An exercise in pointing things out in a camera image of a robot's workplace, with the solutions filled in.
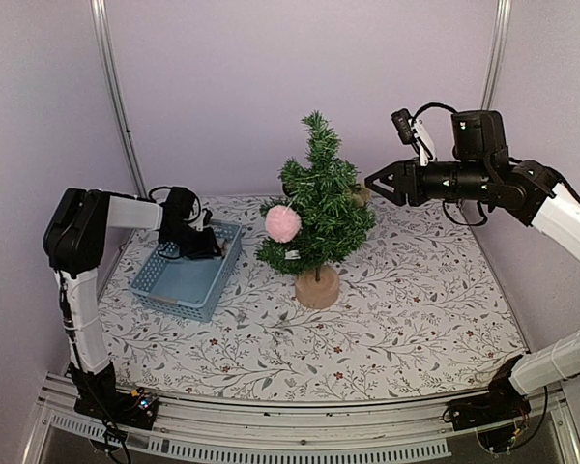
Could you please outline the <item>beige burlap bow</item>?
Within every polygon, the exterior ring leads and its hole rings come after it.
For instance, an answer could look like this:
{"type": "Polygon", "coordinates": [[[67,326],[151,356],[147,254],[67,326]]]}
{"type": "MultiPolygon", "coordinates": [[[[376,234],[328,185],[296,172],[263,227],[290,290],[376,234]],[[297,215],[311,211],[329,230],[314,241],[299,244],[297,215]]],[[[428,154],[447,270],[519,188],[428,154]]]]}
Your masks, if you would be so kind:
{"type": "Polygon", "coordinates": [[[371,200],[371,191],[365,184],[354,184],[346,193],[347,198],[354,207],[366,207],[371,200]]]}

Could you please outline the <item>small green christmas tree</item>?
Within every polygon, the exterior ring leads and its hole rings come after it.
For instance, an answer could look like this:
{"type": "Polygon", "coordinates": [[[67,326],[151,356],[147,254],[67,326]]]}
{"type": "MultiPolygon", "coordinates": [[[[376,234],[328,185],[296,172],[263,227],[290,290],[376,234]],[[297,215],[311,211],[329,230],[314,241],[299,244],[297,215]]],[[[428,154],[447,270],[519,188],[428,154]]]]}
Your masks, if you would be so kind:
{"type": "Polygon", "coordinates": [[[260,206],[262,217],[274,206],[289,206],[302,221],[292,241],[278,243],[267,236],[256,251],[259,261],[282,275],[298,276],[344,261],[361,248],[376,223],[368,206],[354,207],[346,196],[359,183],[359,172],[338,154],[341,139],[330,121],[314,110],[303,117],[302,124],[307,133],[306,162],[287,160],[279,171],[284,195],[260,206]],[[289,250],[297,250],[301,258],[286,260],[289,250]]]}

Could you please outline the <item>pink pompom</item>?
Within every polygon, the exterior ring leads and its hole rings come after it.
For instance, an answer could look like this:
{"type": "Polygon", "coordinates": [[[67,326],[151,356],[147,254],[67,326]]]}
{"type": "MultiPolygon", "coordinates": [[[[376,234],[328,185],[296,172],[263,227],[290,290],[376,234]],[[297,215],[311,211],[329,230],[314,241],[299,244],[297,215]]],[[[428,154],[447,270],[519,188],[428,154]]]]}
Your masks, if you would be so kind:
{"type": "Polygon", "coordinates": [[[272,207],[265,216],[265,230],[278,243],[288,243],[300,232],[300,216],[289,206],[272,207]]]}

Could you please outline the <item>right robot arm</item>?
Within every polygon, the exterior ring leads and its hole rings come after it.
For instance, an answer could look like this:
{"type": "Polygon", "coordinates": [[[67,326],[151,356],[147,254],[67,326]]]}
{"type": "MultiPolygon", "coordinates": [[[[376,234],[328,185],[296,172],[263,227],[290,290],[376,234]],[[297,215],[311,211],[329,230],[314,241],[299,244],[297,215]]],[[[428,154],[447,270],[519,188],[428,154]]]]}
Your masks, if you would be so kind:
{"type": "MultiPolygon", "coordinates": [[[[482,214],[502,209],[534,228],[580,263],[580,195],[556,169],[534,160],[513,159],[502,115],[495,110],[452,109],[451,161],[439,161],[418,113],[391,116],[402,144],[416,157],[396,161],[369,175],[368,189],[397,206],[429,200],[474,201],[482,214]]],[[[580,330],[536,353],[507,361],[480,402],[488,421],[501,421],[518,398],[580,374],[580,330]]]]}

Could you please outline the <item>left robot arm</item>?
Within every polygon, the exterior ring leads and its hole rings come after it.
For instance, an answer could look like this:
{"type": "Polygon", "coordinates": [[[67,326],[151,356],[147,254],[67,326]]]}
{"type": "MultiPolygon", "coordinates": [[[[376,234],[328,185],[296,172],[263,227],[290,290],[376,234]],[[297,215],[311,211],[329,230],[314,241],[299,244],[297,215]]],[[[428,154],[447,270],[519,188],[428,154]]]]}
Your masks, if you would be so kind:
{"type": "Polygon", "coordinates": [[[197,195],[183,187],[168,192],[160,203],[98,189],[68,188],[43,237],[43,249],[59,287],[63,327],[70,341],[72,379],[79,396],[105,420],[124,412],[116,376],[102,340],[97,303],[98,267],[109,228],[152,230],[159,243],[175,245],[180,258],[222,255],[210,214],[197,195]]]}

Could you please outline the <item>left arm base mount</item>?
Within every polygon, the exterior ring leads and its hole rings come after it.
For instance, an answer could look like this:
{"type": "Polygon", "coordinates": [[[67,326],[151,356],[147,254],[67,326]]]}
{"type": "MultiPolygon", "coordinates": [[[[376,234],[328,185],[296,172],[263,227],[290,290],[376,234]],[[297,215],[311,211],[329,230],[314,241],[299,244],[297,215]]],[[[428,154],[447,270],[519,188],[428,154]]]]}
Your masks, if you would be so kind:
{"type": "Polygon", "coordinates": [[[119,392],[113,366],[98,374],[72,370],[78,392],[74,410],[81,415],[138,429],[152,430],[158,412],[157,398],[137,389],[135,394],[119,392]]]}

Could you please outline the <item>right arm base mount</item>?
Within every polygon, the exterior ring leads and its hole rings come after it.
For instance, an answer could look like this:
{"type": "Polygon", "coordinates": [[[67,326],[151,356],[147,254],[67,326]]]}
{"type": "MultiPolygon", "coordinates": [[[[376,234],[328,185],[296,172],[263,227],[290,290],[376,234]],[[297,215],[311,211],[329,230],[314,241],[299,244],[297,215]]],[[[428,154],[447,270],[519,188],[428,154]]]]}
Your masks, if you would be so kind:
{"type": "Polygon", "coordinates": [[[507,360],[489,382],[487,392],[447,403],[441,416],[454,431],[494,424],[519,418],[520,425],[508,425],[504,430],[480,432],[479,444],[487,451],[500,454],[521,446],[522,433],[527,429],[531,405],[525,394],[519,393],[511,384],[511,372],[522,358],[517,355],[507,360]]]}

